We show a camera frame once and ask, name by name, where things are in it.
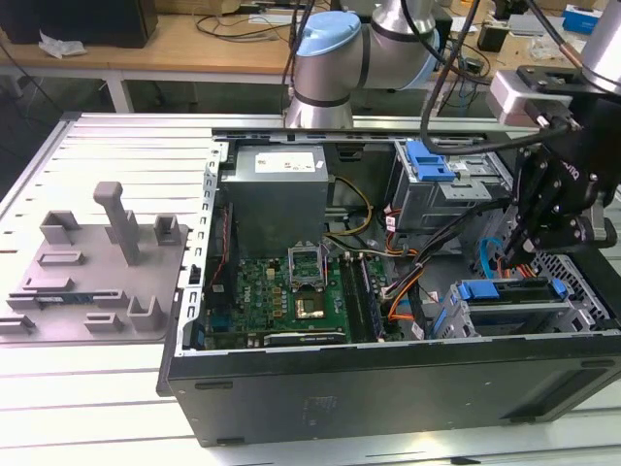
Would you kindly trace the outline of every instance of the wooden tabletop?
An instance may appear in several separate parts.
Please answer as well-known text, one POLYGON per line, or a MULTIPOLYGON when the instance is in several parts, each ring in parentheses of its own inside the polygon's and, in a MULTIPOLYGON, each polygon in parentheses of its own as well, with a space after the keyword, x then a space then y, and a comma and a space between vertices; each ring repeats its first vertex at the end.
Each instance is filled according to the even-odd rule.
MULTIPOLYGON (((469 8, 469 5, 464 5, 458 0, 453 0, 453 5, 450 10, 447 9, 447 11, 452 16, 465 16, 468 13, 469 8)), ((485 20, 489 20, 489 14, 494 12, 494 10, 494 3, 491 0, 483 0, 481 2, 481 5, 476 12, 476 16, 474 17, 474 24, 476 24, 476 28, 478 30, 467 36, 466 41, 464 42, 465 44, 478 50, 476 47, 476 41, 478 40, 478 34, 480 32, 480 24, 485 20)), ((560 14, 560 12, 556 11, 546 11, 545 13, 549 16, 558 16, 560 14)), ((546 60, 535 60, 528 52, 528 47, 532 40, 532 38, 515 37, 508 33, 500 52, 482 52, 490 61, 491 71, 488 76, 494 76, 494 73, 497 70, 514 70, 520 65, 559 66, 564 68, 572 67, 570 62, 564 56, 546 60)), ((477 58, 476 52, 468 50, 467 48, 463 48, 462 53, 465 56, 477 58)))
MULTIPOLYGON (((468 8, 469 6, 454 0, 449 12, 454 16, 464 16, 468 8)), ((492 10, 493 2, 483 0, 475 23, 482 23, 492 10)), ((222 22, 231 24, 239 20, 240 17, 228 17, 222 22)), ((204 26, 213 29, 216 26, 215 19, 206 20, 204 26)), ((266 24, 248 24, 244 21, 231 27, 219 27, 217 32, 235 34, 266 27, 268 27, 266 24)), ((278 33, 282 38, 288 38, 288 27, 282 27, 278 33)), ((476 48, 477 37, 478 32, 469 34, 466 44, 476 48)), ((571 66, 565 58, 535 61, 527 51, 530 41, 529 38, 516 38, 509 34, 500 53, 484 52, 491 64, 488 76, 493 76, 496 70, 514 69, 522 64, 571 66)), ((211 37, 196 29, 194 19, 190 15, 160 16, 157 30, 143 49, 87 46, 87 54, 59 60, 47 55, 36 45, 7 46, 22 66, 269 75, 282 72, 288 55, 288 45, 283 40, 240 44, 211 37)), ((476 56, 471 50, 464 49, 463 53, 466 56, 476 56)), ((8 59, 0 54, 0 64, 9 63, 8 59)))

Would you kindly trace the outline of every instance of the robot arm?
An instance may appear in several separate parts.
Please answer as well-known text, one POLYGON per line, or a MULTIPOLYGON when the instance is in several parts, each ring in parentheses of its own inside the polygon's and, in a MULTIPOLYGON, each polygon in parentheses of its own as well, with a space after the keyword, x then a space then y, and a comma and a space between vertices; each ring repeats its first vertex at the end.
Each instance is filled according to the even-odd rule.
POLYGON ((576 70, 520 67, 499 72, 488 102, 504 122, 524 117, 579 129, 520 151, 513 186, 515 226, 507 265, 536 250, 609 248, 616 231, 604 207, 621 182, 621 4, 610 2, 576 70))
MULTIPOLYGON (((408 4, 420 34, 437 46, 433 0, 408 0, 408 4)), ((287 127, 351 127, 351 90, 409 88, 426 81, 436 64, 409 30, 400 0, 384 2, 374 12, 371 24, 361 25, 350 13, 313 15, 303 35, 287 127)))

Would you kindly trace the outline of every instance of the open computer tower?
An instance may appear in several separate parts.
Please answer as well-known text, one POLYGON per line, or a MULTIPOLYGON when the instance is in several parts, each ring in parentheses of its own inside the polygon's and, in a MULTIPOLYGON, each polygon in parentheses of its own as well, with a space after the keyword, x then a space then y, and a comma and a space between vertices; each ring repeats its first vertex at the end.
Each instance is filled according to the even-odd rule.
POLYGON ((411 251, 509 196, 515 156, 215 129, 158 386, 201 445, 550 421, 616 380, 621 279, 598 250, 500 270, 510 202, 464 222, 395 309, 385 299, 411 251))

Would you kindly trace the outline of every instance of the desk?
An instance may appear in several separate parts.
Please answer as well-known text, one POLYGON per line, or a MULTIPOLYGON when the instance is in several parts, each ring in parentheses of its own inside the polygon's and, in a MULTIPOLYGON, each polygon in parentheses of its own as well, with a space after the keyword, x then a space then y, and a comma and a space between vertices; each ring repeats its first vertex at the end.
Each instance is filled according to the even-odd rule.
MULTIPOLYGON (((475 22, 482 22, 492 8, 492 1, 484 0, 475 22)), ((452 10, 464 15, 468 7, 456 0, 452 10)), ((261 28, 265 25, 241 23, 220 30, 230 34, 261 28)), ((288 28, 283 27, 278 32, 282 37, 288 37, 288 28)), ((477 36, 478 33, 470 34, 467 44, 475 47, 477 36)), ((492 65, 489 76, 498 69, 515 68, 522 63, 535 64, 526 52, 529 41, 507 36, 500 53, 485 53, 492 65)), ((189 15, 160 16, 156 32, 143 49, 87 46, 87 54, 61 60, 47 55, 36 45, 7 44, 7 49, 32 76, 105 81, 114 108, 122 113, 133 112, 126 81, 278 84, 288 55, 288 46, 281 40, 239 44, 207 36, 196 30, 189 15)), ((469 50, 464 50, 464 54, 474 56, 469 50)), ((569 66, 564 60, 545 60, 537 64, 569 66)), ((21 73, 0 53, 2 75, 18 77, 21 73)), ((435 75, 427 83, 428 87, 434 80, 435 75)))
MULTIPOLYGON (((277 116, 100 114, 59 122, 0 203, 0 312, 43 240, 38 225, 48 210, 72 210, 82 224, 105 221, 92 201, 93 187, 102 179, 124 183, 123 204, 139 223, 166 211, 196 225, 192 209, 202 199, 205 166, 199 149, 207 146, 210 128, 244 122, 281 126, 277 116), (110 156, 87 150, 93 145, 110 156), (189 155, 188 148, 196 150, 189 155), (181 171, 180 159, 186 167, 181 171)), ((354 120, 357 128, 412 132, 419 123, 419 118, 354 120)), ((522 131, 483 118, 436 118, 431 128, 522 131)), ((621 203, 614 206, 618 210, 621 203)), ((162 349, 161 344, 0 347, 0 464, 432 466, 464 456, 487 466, 621 463, 621 382, 549 424, 202 449, 175 398, 155 393, 162 349)))

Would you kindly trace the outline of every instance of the blue latch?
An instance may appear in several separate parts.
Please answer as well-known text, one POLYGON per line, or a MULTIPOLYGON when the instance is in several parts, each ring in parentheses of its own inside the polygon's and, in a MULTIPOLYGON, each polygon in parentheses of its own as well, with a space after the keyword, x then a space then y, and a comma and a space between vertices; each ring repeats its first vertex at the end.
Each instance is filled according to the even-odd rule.
POLYGON ((444 157, 430 153, 420 141, 408 141, 408 158, 416 168, 418 179, 422 182, 452 182, 456 175, 451 172, 444 157))
POLYGON ((457 285, 457 290, 464 301, 470 299, 500 298, 498 289, 489 280, 470 280, 457 285))
POLYGON ((570 295, 570 292, 567 290, 565 284, 559 279, 552 279, 552 287, 554 291, 559 295, 559 297, 565 299, 570 295))

